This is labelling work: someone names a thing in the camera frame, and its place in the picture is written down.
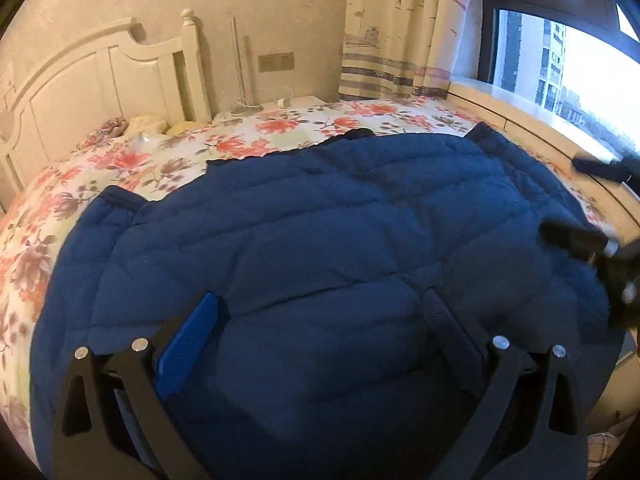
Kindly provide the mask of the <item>white stand lamp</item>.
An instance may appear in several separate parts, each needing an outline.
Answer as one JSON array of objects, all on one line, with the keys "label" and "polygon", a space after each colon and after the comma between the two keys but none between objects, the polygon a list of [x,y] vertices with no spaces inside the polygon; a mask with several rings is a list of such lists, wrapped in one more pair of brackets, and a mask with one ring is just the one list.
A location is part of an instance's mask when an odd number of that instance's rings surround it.
[{"label": "white stand lamp", "polygon": [[229,23],[231,30],[232,49],[234,58],[234,69],[236,76],[236,85],[238,86],[238,97],[235,99],[230,110],[232,117],[247,117],[261,112],[264,108],[260,104],[250,104],[246,95],[246,85],[244,80],[244,70],[242,62],[242,54],[240,48],[240,37],[238,33],[238,24],[234,15],[229,15]]}]

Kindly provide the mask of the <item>navy blue puffer jacket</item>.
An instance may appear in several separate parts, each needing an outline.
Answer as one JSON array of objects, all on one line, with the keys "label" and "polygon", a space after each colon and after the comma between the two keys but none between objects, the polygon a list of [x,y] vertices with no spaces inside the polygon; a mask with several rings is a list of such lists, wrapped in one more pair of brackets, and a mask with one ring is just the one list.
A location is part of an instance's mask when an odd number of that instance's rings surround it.
[{"label": "navy blue puffer jacket", "polygon": [[74,351],[127,348],[206,292],[221,323],[168,404],[224,479],[433,468],[472,398],[427,328],[427,292],[520,348],[562,344],[590,411],[624,335],[592,267],[540,238],[544,220],[588,223],[546,166],[484,124],[214,160],[155,202],[110,186],[67,235],[32,336],[39,466],[50,474]]}]

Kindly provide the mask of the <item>dark framed window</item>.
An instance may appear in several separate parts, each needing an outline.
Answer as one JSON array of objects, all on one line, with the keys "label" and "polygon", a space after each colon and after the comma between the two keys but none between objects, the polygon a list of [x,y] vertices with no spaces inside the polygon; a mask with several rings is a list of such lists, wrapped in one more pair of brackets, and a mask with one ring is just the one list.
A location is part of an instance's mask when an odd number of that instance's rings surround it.
[{"label": "dark framed window", "polygon": [[478,78],[639,151],[639,0],[483,0]]}]

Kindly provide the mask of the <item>floral bed quilt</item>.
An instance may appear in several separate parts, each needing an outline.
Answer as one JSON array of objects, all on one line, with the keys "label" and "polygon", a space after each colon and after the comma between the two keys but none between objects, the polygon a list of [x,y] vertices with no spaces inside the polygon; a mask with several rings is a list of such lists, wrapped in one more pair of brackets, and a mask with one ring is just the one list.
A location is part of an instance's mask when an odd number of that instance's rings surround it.
[{"label": "floral bed quilt", "polygon": [[479,124],[444,100],[345,102],[262,113],[178,136],[108,140],[44,168],[1,232],[1,413],[16,440],[39,466],[30,421],[32,336],[66,237],[106,188],[155,202],[201,177],[214,160],[302,150],[347,133],[466,136]]}]

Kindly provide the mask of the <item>white charger on table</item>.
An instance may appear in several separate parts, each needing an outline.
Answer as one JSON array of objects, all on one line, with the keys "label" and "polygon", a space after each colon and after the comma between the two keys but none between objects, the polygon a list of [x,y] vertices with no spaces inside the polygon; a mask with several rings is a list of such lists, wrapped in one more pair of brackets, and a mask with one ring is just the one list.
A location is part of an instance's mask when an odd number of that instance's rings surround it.
[{"label": "white charger on table", "polygon": [[273,103],[277,108],[284,110],[291,106],[294,92],[291,88],[281,86],[272,90]]}]

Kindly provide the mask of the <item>patterned purple pillow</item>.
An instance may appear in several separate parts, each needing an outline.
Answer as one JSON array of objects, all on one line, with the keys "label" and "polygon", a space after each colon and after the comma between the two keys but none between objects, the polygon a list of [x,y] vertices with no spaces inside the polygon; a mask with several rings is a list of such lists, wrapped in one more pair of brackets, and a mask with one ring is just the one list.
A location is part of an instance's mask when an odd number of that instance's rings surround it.
[{"label": "patterned purple pillow", "polygon": [[128,120],[123,117],[116,117],[104,122],[104,124],[89,133],[84,140],[84,146],[96,145],[101,142],[122,136],[128,128]]}]

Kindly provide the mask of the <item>patterned window curtain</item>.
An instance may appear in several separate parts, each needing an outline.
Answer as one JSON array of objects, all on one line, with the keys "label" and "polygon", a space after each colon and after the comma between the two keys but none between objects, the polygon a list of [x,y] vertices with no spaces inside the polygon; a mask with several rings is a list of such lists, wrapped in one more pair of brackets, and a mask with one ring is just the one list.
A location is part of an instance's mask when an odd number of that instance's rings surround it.
[{"label": "patterned window curtain", "polygon": [[347,0],[343,100],[446,96],[471,0]]}]

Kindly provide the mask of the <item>white bedside table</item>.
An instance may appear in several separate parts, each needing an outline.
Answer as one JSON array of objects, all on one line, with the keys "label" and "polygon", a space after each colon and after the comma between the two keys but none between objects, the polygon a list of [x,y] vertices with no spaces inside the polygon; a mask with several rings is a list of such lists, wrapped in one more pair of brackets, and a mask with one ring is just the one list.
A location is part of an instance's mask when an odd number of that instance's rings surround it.
[{"label": "white bedside table", "polygon": [[284,112],[293,108],[311,107],[324,105],[322,99],[316,96],[294,96],[294,98],[280,98],[264,104],[247,104],[244,101],[236,101],[231,110],[218,113],[212,120],[213,124],[221,124],[232,119],[244,119],[260,113]]}]

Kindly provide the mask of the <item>white wooden headboard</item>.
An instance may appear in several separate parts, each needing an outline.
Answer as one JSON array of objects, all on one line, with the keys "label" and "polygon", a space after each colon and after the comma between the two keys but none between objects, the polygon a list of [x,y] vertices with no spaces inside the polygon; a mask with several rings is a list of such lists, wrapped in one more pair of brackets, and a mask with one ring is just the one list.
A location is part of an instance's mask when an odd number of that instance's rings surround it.
[{"label": "white wooden headboard", "polygon": [[134,18],[98,26],[45,60],[20,88],[1,72],[1,207],[39,171],[115,117],[156,115],[170,124],[212,118],[200,23],[181,13],[174,38],[134,39]]}]

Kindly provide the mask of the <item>wall socket panel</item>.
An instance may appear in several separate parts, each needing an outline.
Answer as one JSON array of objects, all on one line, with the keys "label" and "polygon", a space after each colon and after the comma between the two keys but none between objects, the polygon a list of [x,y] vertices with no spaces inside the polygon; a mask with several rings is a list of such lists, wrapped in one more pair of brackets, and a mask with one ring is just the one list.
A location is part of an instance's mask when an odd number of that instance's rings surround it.
[{"label": "wall socket panel", "polygon": [[295,56],[293,52],[262,54],[257,57],[258,72],[288,72],[295,68]]}]

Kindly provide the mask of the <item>cream pillow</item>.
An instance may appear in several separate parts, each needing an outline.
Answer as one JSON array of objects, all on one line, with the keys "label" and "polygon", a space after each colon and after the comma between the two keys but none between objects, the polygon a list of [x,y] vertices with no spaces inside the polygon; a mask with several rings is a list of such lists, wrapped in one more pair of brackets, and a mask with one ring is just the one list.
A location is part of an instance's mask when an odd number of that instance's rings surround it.
[{"label": "cream pillow", "polygon": [[123,136],[131,138],[140,134],[164,134],[169,128],[167,120],[160,116],[143,115],[130,118]]}]

